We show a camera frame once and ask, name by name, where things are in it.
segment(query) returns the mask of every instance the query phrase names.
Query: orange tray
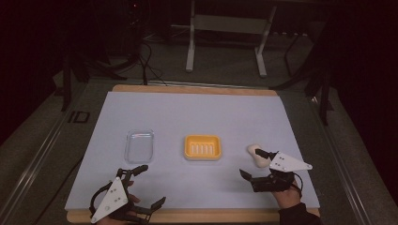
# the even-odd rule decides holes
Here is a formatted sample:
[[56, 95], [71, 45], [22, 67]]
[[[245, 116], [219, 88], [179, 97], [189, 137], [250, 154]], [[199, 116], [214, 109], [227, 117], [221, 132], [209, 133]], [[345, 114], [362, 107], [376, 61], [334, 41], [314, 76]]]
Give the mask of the orange tray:
[[217, 160], [222, 156], [220, 138], [215, 135], [189, 135], [185, 138], [185, 158]]

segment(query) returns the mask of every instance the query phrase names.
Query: dark background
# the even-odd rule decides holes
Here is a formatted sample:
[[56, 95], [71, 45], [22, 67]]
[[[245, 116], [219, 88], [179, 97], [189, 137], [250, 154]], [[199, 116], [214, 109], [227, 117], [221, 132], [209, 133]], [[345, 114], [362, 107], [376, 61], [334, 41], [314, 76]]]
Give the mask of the dark background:
[[[150, 2], [152, 20], [149, 24], [166, 37], [169, 30], [164, 29], [164, 25], [189, 23], [189, 1]], [[242, 1], [228, 1], [229, 4], [223, 7], [215, 7], [214, 1], [203, 1], [202, 10], [262, 17], [263, 12], [258, 11], [256, 5], [262, 4], [261, 1], [243, 2], [253, 5], [253, 10], [239, 10]], [[107, 17], [109, 27], [99, 27], [96, 21], [95, 10], [111, 8], [107, 4], [109, 1], [104, 0], [97, 1], [96, 5], [87, 0], [0, 2], [0, 143], [54, 92], [52, 76], [61, 69], [68, 43], [104, 61], [110, 50], [125, 53], [117, 52], [117, 38], [103, 35], [110, 34], [106, 32], [111, 29], [109, 27], [125, 27], [125, 12], [115, 7], [113, 12], [108, 13], [112, 14], [112, 17]], [[395, 77], [398, 63], [394, 43], [398, 39], [397, 9], [397, 6], [387, 2], [358, 1], [354, 8], [334, 10], [333, 24], [319, 55], [327, 56], [332, 71], [332, 86], [338, 90], [344, 107], [396, 202], [398, 179], [394, 172], [398, 159], [398, 100]], [[272, 29], [301, 29], [294, 16], [298, 11], [298, 6], [279, 8]], [[314, 17], [319, 15], [324, 14], [319, 10], [312, 14]]]

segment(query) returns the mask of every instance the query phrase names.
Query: wooden table edge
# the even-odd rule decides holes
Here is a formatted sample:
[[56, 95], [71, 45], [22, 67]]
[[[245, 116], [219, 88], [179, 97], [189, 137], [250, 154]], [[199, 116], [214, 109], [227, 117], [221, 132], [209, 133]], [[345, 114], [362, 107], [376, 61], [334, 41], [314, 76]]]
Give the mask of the wooden table edge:
[[[279, 221], [279, 209], [160, 209], [150, 223], [260, 223]], [[317, 208], [308, 208], [309, 213], [319, 215]], [[88, 223], [91, 213], [86, 210], [68, 210], [71, 223]]]
[[242, 95], [242, 96], [278, 96], [273, 90], [230, 88], [230, 87], [191, 87], [191, 86], [147, 86], [147, 85], [116, 85], [113, 92], [143, 93], [179, 93], [208, 95]]

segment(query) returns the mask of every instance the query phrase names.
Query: white object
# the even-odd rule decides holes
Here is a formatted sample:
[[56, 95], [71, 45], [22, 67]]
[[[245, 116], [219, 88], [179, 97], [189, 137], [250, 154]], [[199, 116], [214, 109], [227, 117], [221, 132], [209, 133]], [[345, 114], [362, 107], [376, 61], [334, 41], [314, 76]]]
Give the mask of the white object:
[[281, 152], [277, 153], [269, 167], [280, 172], [307, 171], [313, 168], [312, 165]]
[[110, 215], [116, 209], [125, 205], [128, 202], [126, 191], [123, 188], [123, 184], [120, 177], [117, 177], [103, 197], [102, 202], [99, 205], [94, 216], [91, 218], [92, 223], [98, 222], [98, 220], [105, 218]]
[[261, 146], [259, 144], [251, 144], [247, 147], [248, 152], [250, 153], [250, 155], [252, 155], [255, 165], [258, 168], [265, 168], [267, 166], [269, 166], [269, 164], [271, 163], [271, 159], [270, 158], [264, 158], [264, 157], [260, 157], [257, 154], [255, 154], [255, 149], [261, 149]]

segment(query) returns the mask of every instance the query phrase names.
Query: hand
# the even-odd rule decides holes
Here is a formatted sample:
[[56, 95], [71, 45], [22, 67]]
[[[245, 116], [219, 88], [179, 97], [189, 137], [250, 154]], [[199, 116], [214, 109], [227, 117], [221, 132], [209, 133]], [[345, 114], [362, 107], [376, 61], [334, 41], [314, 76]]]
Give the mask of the hand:
[[[133, 181], [129, 181], [129, 186], [132, 186], [133, 183], [134, 183]], [[137, 197], [135, 197], [134, 195], [131, 195], [131, 194], [129, 194], [129, 199], [133, 203], [139, 203], [141, 201], [140, 199], [138, 199]], [[127, 215], [137, 216], [137, 214], [134, 211], [127, 212]], [[100, 219], [97, 222], [97, 224], [98, 225], [126, 225], [126, 224], [128, 224], [128, 222], [112, 219], [110, 217], [104, 217], [104, 218]]]
[[284, 191], [272, 192], [272, 195], [275, 197], [279, 207], [282, 209], [290, 208], [301, 203], [299, 191], [294, 187], [290, 187], [288, 190]]

